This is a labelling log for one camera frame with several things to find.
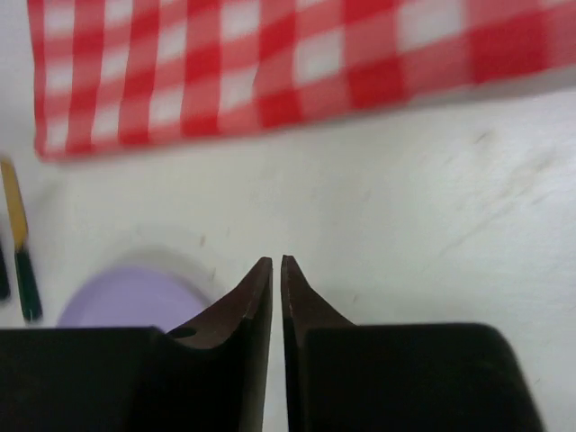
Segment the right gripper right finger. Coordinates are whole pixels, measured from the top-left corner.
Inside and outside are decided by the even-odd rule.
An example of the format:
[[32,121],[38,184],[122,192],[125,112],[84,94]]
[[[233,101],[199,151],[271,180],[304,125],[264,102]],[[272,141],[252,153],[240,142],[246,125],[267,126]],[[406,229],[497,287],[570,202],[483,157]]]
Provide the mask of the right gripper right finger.
[[281,266],[292,431],[541,431],[508,341],[477,323],[356,325]]

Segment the red white checkered cloth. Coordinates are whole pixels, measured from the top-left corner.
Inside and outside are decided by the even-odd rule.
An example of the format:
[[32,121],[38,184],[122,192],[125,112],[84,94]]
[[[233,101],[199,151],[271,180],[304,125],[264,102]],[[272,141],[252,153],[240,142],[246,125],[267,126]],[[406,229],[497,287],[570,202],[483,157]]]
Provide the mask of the red white checkered cloth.
[[572,1],[31,1],[35,148],[254,134],[575,62]]

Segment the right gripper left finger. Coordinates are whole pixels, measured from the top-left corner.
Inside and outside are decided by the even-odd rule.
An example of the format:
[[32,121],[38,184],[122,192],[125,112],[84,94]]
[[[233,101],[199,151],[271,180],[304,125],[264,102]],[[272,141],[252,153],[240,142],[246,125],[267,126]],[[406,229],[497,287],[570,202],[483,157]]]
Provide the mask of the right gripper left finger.
[[258,431],[273,263],[207,310],[156,328],[5,329],[4,431]]

